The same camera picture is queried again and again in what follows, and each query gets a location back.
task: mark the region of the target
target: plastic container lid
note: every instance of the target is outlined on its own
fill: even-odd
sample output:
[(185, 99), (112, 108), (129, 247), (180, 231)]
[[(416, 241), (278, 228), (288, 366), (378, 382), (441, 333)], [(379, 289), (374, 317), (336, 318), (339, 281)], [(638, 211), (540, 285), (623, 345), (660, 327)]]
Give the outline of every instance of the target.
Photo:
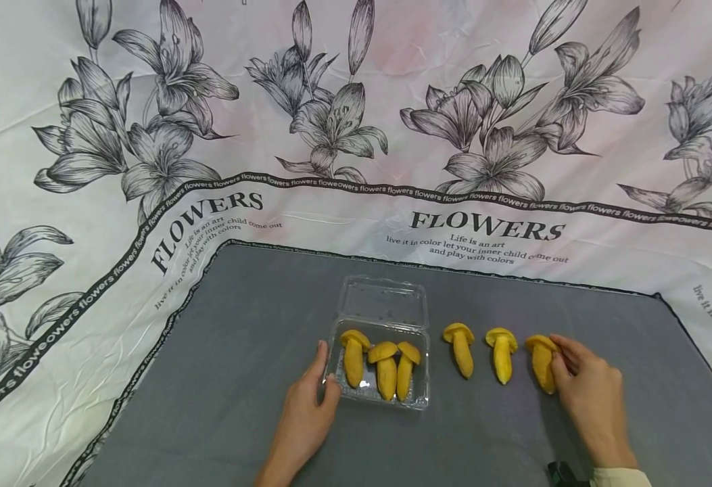
[(358, 317), (428, 328), (426, 292), (407, 282), (347, 277), (339, 299), (341, 317)]

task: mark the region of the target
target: gray table surface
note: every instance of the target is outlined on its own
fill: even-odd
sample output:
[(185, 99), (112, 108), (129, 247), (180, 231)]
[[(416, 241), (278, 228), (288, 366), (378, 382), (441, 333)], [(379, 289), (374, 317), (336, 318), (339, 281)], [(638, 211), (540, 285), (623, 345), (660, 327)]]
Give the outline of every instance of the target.
[(561, 333), (623, 372), (632, 446), (654, 487), (712, 486), (712, 373), (654, 298), (345, 258), (232, 246), (203, 278), (84, 478), (85, 487), (250, 486), (288, 385), (327, 339), (341, 283), (387, 277), (426, 288), (431, 404), (421, 413), (343, 400), (294, 486), (549, 486), (545, 465), (590, 460), (524, 348), (501, 386), (472, 347), (464, 380), (439, 336)]

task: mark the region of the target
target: sleeve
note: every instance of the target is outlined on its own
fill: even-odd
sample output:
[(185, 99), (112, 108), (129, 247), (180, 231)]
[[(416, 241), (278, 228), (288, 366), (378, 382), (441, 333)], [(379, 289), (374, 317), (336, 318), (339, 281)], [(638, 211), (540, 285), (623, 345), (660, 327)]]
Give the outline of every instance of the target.
[(591, 487), (651, 487), (648, 477), (632, 468), (594, 468)]

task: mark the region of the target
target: mushroom cap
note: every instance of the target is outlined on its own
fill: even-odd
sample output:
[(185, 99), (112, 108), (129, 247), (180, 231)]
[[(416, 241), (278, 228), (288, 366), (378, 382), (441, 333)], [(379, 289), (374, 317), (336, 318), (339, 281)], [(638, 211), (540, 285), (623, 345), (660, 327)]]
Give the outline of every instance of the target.
[(442, 332), (442, 339), (451, 344), (453, 343), (453, 337), (457, 333), (464, 333), (464, 336), (467, 337), (467, 343), (470, 345), (475, 341), (475, 335), (472, 334), (472, 330), (470, 330), (464, 323), (449, 324), (448, 327)]
[(342, 347), (347, 347), (348, 342), (350, 342), (350, 340), (356, 340), (356, 342), (361, 345), (361, 348), (364, 349), (365, 352), (372, 347), (372, 344), (369, 343), (369, 338), (366, 338), (366, 335), (364, 335), (357, 329), (347, 330), (341, 335), (339, 340), (342, 343)]
[(494, 347), (497, 343), (497, 338), (499, 337), (508, 339), (508, 343), (510, 344), (510, 353), (515, 353), (515, 350), (518, 350), (518, 340), (515, 339), (515, 336), (512, 333), (510, 333), (509, 329), (505, 328), (494, 328), (489, 330), (489, 332), (485, 334), (485, 342), (490, 347)]
[(398, 344), (398, 349), (401, 350), (402, 354), (411, 360), (412, 363), (418, 365), (421, 363), (421, 353), (418, 349), (413, 347), (409, 342), (402, 342)]
[(370, 364), (373, 364), (380, 362), (380, 360), (393, 357), (393, 355), (396, 355), (399, 350), (400, 348), (393, 342), (381, 342), (369, 350), (369, 354), (366, 356), (366, 359)]
[(531, 335), (531, 337), (526, 338), (526, 349), (528, 349), (529, 352), (533, 352), (534, 348), (537, 346), (549, 348), (553, 352), (559, 351), (559, 347), (557, 347), (557, 345), (545, 335)]

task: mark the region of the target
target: black border stripe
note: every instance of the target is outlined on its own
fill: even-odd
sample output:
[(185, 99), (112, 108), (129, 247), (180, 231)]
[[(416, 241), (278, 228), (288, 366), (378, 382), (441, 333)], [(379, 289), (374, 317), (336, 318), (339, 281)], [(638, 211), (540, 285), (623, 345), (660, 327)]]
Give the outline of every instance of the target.
[[(357, 194), (381, 194), (381, 195), (401, 195), (409, 196), (417, 200), (430, 201), (432, 203), (438, 204), (457, 204), (463, 201), (478, 201), (484, 203), (493, 203), (501, 206), (508, 206), (516, 210), (530, 210), (530, 211), (549, 211), (549, 212), (566, 212), (566, 214), (572, 214), (572, 212), (587, 212), (588, 214), (596, 214), (601, 216), (608, 216), (611, 218), (617, 218), (620, 220), (633, 221), (636, 223), (669, 223), (673, 225), (683, 225), (689, 227), (699, 227), (699, 229), (712, 231), (712, 220), (709, 218), (703, 218), (700, 216), (686, 216), (686, 215), (664, 215), (664, 214), (654, 214), (654, 212), (645, 212), (641, 210), (632, 210), (628, 208), (623, 208), (621, 206), (612, 206), (607, 204), (599, 203), (581, 203), (581, 204), (571, 204), (571, 203), (559, 203), (552, 201), (542, 202), (542, 205), (547, 207), (536, 208), (531, 205), (536, 205), (534, 202), (529, 200), (524, 200), (523, 198), (518, 198), (511, 195), (503, 195), (497, 193), (484, 193), (484, 191), (478, 191), (477, 193), (470, 193), (468, 195), (445, 195), (438, 193), (437, 191), (431, 191), (427, 189), (414, 188), (412, 186), (393, 186), (393, 185), (361, 185), (356, 183), (350, 183), (344, 180), (335, 179), (319, 179), (319, 178), (300, 178), (300, 179), (283, 179), (277, 178), (272, 175), (256, 172), (243, 172), (241, 174), (235, 175), (232, 178), (223, 179), (221, 181), (188, 181), (178, 188), (174, 194), (172, 194), (166, 201), (160, 204), (150, 215), (149, 219), (144, 225), (140, 227), (137, 231), (137, 236), (129, 246), (129, 249), (124, 253), (123, 258), (121, 258), (116, 265), (110, 270), (110, 272), (103, 276), (101, 279), (96, 281), (93, 286), (85, 292), (83, 299), (80, 299), (78, 303), (75, 303), (68, 312), (58, 319), (52, 326), (50, 326), (42, 336), (32, 344), (28, 349), (26, 354), (23, 354), (18, 362), (10, 369), (0, 380), (0, 403), (6, 398), (7, 395), (19, 388), (24, 380), (36, 369), (39, 361), (42, 360), (43, 356), (47, 354), (48, 349), (53, 348), (53, 345), (58, 343), (58, 340), (68, 332), (70, 328), (78, 322), (80, 317), (85, 314), (94, 303), (99, 301), (99, 298), (107, 292), (111, 286), (113, 286), (117, 281), (120, 280), (121, 276), (136, 262), (137, 257), (139, 257), (141, 250), (145, 247), (147, 241), (147, 236), (150, 232), (156, 228), (161, 216), (165, 212), (171, 209), (177, 201), (179, 201), (184, 195), (191, 193), (197, 189), (223, 189), (228, 186), (242, 183), (242, 181), (247, 181), (248, 183), (262, 183), (267, 184), (276, 188), (294, 188), (299, 186), (308, 187), (318, 187), (325, 189), (338, 189), (341, 191), (347, 191), (347, 193), (357, 193)], [(615, 214), (607, 214), (607, 210), (612, 211), (629, 211), (633, 215), (638, 216), (653, 216), (658, 218), (682, 218), (683, 221), (641, 221), (637, 216), (626, 217), (626, 216), (615, 216)], [(236, 239), (227, 240), (227, 242), (236, 243), (242, 242)], [(242, 242), (245, 245), (256, 245), (248, 244), (248, 242)], [(330, 254), (332, 256), (340, 256), (339, 254)], [(432, 267), (439, 270), (451, 271), (444, 267)], [(85, 303), (85, 298), (89, 296), (95, 296), (90, 303)], [(73, 316), (72, 310), (78, 309), (77, 316)], [(29, 363), (29, 366), (23, 368), (22, 365)], [(14, 384), (13, 388), (8, 388), (7, 383), (12, 381)]]

